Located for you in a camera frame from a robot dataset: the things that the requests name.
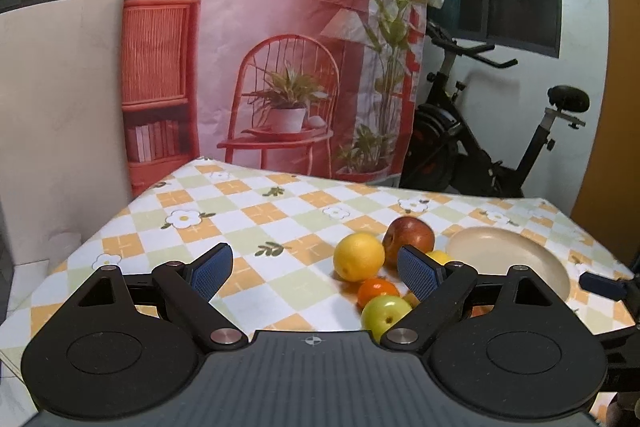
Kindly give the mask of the green apple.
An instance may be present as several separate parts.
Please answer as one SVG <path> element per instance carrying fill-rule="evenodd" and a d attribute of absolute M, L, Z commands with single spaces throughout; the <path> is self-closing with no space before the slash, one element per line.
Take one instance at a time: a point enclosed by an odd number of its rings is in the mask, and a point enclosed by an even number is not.
<path fill-rule="evenodd" d="M 397 296 L 378 296 L 371 299 L 361 313 L 361 325 L 376 343 L 397 322 L 412 311 L 406 300 Z"/>

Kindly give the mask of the yellow lemon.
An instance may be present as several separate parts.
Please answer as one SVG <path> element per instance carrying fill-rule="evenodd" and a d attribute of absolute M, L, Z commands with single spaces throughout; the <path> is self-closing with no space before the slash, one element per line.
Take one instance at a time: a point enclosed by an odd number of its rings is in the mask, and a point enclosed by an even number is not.
<path fill-rule="evenodd" d="M 372 279 L 384 262 L 384 247 L 378 238 L 370 233 L 349 234 L 334 248 L 334 270 L 346 282 Z"/>
<path fill-rule="evenodd" d="M 427 257 L 436 261 L 440 265 L 446 265 L 448 262 L 452 260 L 450 256 L 448 256 L 445 251 L 430 251 L 426 254 Z"/>

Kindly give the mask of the beige plate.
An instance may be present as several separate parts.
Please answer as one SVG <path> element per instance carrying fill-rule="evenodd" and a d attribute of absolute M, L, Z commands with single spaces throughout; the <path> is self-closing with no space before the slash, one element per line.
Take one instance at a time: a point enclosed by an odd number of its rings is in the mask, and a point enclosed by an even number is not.
<path fill-rule="evenodd" d="M 527 265 L 561 299 L 570 297 L 570 277 L 562 262 L 533 239 L 493 227 L 473 227 L 454 233 L 446 253 L 482 274 L 506 275 L 512 265 Z"/>

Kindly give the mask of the red apple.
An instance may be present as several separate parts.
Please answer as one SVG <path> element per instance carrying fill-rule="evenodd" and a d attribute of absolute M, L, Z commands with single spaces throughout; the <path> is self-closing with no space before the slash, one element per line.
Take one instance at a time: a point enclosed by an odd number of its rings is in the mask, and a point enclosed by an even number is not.
<path fill-rule="evenodd" d="M 426 254 L 434 251 L 435 233 L 425 222 L 415 217 L 399 217 L 395 219 L 383 237 L 385 263 L 394 267 L 397 265 L 401 247 L 413 246 Z"/>

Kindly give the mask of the small orange tangerine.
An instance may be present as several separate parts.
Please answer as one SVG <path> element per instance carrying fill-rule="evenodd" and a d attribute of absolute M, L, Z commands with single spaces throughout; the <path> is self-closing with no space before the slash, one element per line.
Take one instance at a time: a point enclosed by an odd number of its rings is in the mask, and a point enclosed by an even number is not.
<path fill-rule="evenodd" d="M 365 280 L 360 284 L 357 291 L 357 305 L 363 310 L 373 298 L 381 296 L 398 297 L 399 291 L 392 282 L 381 279 L 381 277 Z"/>

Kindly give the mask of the checkered floral tablecloth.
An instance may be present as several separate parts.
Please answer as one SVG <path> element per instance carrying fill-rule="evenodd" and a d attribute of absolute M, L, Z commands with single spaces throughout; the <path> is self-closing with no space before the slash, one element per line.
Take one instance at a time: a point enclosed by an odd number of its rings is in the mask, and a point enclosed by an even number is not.
<path fill-rule="evenodd" d="M 148 273 L 188 262 L 218 243 L 236 265 L 216 307 L 245 332 L 356 329 L 355 293 L 333 272 L 334 246 L 349 234 L 383 235 L 399 217 L 429 225 L 444 249 L 457 232 L 489 225 L 546 247 L 571 279 L 627 269 L 541 198 L 491 199 L 243 168 L 201 157 L 130 202 L 61 263 L 4 321 L 1 358 L 17 372 L 23 351 L 62 303 L 104 265 Z"/>

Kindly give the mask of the black exercise bike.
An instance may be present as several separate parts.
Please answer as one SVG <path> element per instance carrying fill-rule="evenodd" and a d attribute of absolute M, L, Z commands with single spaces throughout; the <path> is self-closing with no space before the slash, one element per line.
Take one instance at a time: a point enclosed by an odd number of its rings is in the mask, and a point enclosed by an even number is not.
<path fill-rule="evenodd" d="M 416 106 L 412 135 L 402 166 L 399 184 L 411 190 L 442 192 L 452 188 L 463 195 L 522 198 L 523 185 L 543 150 L 552 150 L 552 124 L 563 119 L 573 129 L 585 126 L 578 116 L 590 109 L 588 94 L 570 86 L 555 86 L 547 91 L 549 106 L 515 168 L 493 160 L 480 147 L 470 126 L 457 108 L 459 94 L 466 84 L 458 81 L 449 94 L 446 86 L 458 57 L 469 57 L 495 69 L 507 69 L 518 64 L 515 58 L 495 62 L 483 56 L 492 51 L 492 44 L 459 46 L 456 39 L 431 20 L 426 23 L 425 35 L 431 43 L 444 51 L 444 59 L 437 72 L 426 76 L 431 90 L 424 103 Z"/>

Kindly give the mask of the pink printed backdrop cloth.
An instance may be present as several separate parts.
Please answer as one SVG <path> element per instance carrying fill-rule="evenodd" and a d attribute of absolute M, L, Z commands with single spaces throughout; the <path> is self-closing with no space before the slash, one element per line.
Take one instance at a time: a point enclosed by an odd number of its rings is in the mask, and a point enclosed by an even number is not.
<path fill-rule="evenodd" d="M 426 0 L 125 0 L 132 191 L 198 157 L 399 181 Z"/>

